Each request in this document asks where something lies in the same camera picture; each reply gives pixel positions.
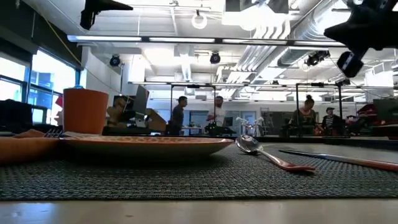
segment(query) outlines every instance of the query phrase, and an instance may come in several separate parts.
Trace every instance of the cardboard box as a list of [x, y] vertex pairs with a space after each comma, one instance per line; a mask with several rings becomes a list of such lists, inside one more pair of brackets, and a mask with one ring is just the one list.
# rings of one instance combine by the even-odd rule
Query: cardboard box
[[166, 121], [157, 114], [156, 111], [147, 108], [146, 114], [150, 119], [150, 122], [148, 122], [149, 129], [154, 131], [166, 131]]

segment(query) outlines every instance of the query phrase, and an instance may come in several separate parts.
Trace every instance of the man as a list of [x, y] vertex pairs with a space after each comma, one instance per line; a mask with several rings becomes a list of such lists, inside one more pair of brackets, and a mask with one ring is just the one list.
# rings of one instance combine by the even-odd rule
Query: man
[[209, 110], [209, 113], [207, 114], [206, 121], [214, 122], [214, 118], [216, 117], [217, 126], [224, 125], [225, 110], [222, 108], [223, 102], [224, 102], [224, 98], [222, 96], [216, 97], [216, 103], [215, 103], [216, 104], [216, 116], [214, 115], [214, 108], [212, 108], [211, 110]]
[[180, 96], [178, 99], [178, 105], [175, 106], [172, 112], [172, 120], [170, 124], [170, 134], [180, 135], [182, 128], [182, 121], [184, 120], [184, 107], [188, 105], [188, 99], [186, 96]]
[[325, 130], [330, 130], [331, 134], [333, 134], [333, 130], [338, 133], [341, 131], [341, 118], [335, 114], [333, 114], [334, 108], [328, 107], [326, 109], [327, 115], [323, 117], [322, 128]]

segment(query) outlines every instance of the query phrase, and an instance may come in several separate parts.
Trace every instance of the person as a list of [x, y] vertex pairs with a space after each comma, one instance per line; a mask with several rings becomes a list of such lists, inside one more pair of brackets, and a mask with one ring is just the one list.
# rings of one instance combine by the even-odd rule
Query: person
[[328, 107], [326, 109], [327, 115], [323, 117], [322, 128], [325, 130], [330, 130], [333, 133], [333, 130], [340, 131], [341, 128], [341, 119], [339, 116], [333, 114], [334, 108]]
[[296, 126], [297, 121], [301, 125], [300, 128], [304, 131], [303, 134], [313, 134], [313, 128], [308, 128], [309, 126], [311, 127], [316, 127], [317, 123], [317, 113], [312, 109], [314, 106], [315, 102], [312, 99], [311, 95], [307, 95], [307, 99], [304, 102], [304, 106], [294, 111], [293, 117], [290, 120], [290, 124]]
[[186, 96], [180, 96], [178, 98], [178, 105], [175, 106], [172, 112], [172, 119], [170, 124], [170, 134], [180, 135], [182, 129], [182, 121], [184, 119], [184, 107], [188, 105], [188, 98]]
[[[224, 125], [224, 118], [225, 118], [225, 110], [223, 109], [223, 102], [224, 98], [222, 96], [217, 96], [215, 100], [216, 105], [216, 125], [223, 126]], [[207, 114], [206, 121], [214, 122], [214, 109], [209, 110]]]

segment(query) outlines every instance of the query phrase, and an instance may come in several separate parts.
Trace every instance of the woman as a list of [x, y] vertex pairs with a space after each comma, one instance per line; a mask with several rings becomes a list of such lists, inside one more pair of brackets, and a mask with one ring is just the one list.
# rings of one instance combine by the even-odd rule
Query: woman
[[302, 134], [313, 134], [313, 129], [316, 127], [317, 113], [312, 109], [314, 100], [311, 95], [307, 95], [307, 100], [304, 106], [294, 111], [290, 124], [301, 127]]

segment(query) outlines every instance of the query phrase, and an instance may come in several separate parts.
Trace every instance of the white shirt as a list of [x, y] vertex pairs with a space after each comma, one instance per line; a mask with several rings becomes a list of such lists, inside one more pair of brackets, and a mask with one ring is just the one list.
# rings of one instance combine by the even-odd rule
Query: white shirt
[[[212, 115], [214, 116], [214, 108], [209, 110], [209, 113], [207, 115]], [[216, 106], [216, 123], [217, 126], [222, 126], [224, 124], [224, 118], [225, 118], [225, 110], [223, 108], [219, 108]]]

